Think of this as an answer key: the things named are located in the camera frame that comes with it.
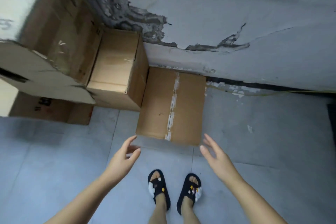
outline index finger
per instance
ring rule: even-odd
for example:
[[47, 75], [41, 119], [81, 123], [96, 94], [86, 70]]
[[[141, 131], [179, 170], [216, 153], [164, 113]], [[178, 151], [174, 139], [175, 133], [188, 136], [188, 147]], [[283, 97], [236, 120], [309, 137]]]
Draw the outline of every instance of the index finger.
[[210, 144], [209, 146], [213, 149], [216, 155], [223, 151], [222, 148], [215, 142], [215, 140], [208, 136], [208, 134], [204, 134], [204, 136]]
[[128, 146], [130, 146], [130, 144], [132, 143], [132, 141], [134, 141], [136, 139], [137, 136], [131, 136], [129, 138], [127, 138], [124, 143], [123, 146], [121, 146], [121, 148], [123, 148], [125, 151], [128, 150]]

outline yellow cable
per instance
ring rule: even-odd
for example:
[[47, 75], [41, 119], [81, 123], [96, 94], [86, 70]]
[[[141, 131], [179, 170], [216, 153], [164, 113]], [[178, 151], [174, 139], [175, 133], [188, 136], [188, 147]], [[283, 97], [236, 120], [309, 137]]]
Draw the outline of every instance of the yellow cable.
[[[207, 85], [208, 88], [213, 88], [213, 89], [217, 89], [217, 90], [221, 90], [221, 91], [225, 91], [228, 93], [237, 93], [240, 94], [238, 92], [231, 92], [225, 89], [221, 89], [219, 87], [215, 87], [212, 85]], [[306, 92], [306, 93], [332, 93], [332, 94], [336, 94], [336, 91], [314, 91], [314, 90], [286, 90], [286, 91], [277, 91], [271, 94], [254, 94], [254, 95], [246, 95], [244, 93], [244, 96], [248, 96], [248, 97], [266, 97], [266, 96], [271, 96], [271, 95], [277, 95], [277, 94], [281, 94], [281, 93], [294, 93], [294, 92]]]

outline floor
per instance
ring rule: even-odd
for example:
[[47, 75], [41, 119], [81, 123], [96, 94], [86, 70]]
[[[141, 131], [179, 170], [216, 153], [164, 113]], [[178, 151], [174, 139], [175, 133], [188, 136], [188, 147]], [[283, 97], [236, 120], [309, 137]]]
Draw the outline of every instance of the floor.
[[[289, 223], [334, 223], [336, 151], [329, 99], [300, 94], [208, 88], [203, 130], [232, 158], [242, 176]], [[89, 126], [0, 118], [0, 223], [43, 223], [104, 170], [122, 142], [135, 134], [139, 113], [95, 108]], [[203, 196], [195, 204], [202, 223], [248, 223], [199, 149], [139, 137], [141, 156], [103, 200], [91, 224], [147, 223], [154, 202], [147, 176], [160, 168], [172, 208], [168, 223], [182, 223], [176, 203], [189, 172]]]

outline black slide slipper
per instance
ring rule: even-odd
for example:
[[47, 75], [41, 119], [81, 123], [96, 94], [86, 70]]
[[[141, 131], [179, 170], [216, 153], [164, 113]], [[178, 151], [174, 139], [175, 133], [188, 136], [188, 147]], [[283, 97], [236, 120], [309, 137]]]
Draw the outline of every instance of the black slide slipper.
[[[191, 176], [194, 176], [197, 179], [198, 185], [189, 180], [189, 178]], [[184, 180], [182, 191], [181, 191], [180, 197], [178, 198], [178, 201], [177, 201], [176, 208], [177, 208], [177, 211], [179, 212], [179, 214], [181, 215], [182, 201], [183, 201], [185, 196], [189, 197], [192, 200], [192, 205], [194, 205], [195, 202], [197, 202], [199, 200], [201, 195], [202, 195], [201, 180], [195, 174], [192, 174], [192, 173], [188, 174], [187, 177]]]
[[[158, 171], [158, 173], [160, 174], [160, 177], [155, 178], [154, 180], [150, 181], [155, 171]], [[148, 190], [151, 196], [153, 197], [155, 204], [156, 204], [155, 197], [161, 193], [164, 193], [166, 197], [167, 211], [170, 209], [170, 198], [169, 198], [168, 190], [166, 187], [166, 180], [160, 169], [153, 170], [148, 175]]]

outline cardboard box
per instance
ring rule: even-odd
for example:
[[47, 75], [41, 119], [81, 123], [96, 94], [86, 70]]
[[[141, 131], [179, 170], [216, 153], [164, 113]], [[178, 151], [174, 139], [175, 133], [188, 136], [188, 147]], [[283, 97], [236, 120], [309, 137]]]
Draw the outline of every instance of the cardboard box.
[[31, 95], [94, 104], [102, 37], [86, 0], [0, 0], [0, 76]]
[[87, 89], [98, 106], [140, 111], [148, 60], [137, 32], [104, 32]]
[[136, 134], [199, 145], [205, 80], [200, 75], [151, 67]]
[[88, 125], [93, 105], [31, 96], [0, 79], [0, 116]]

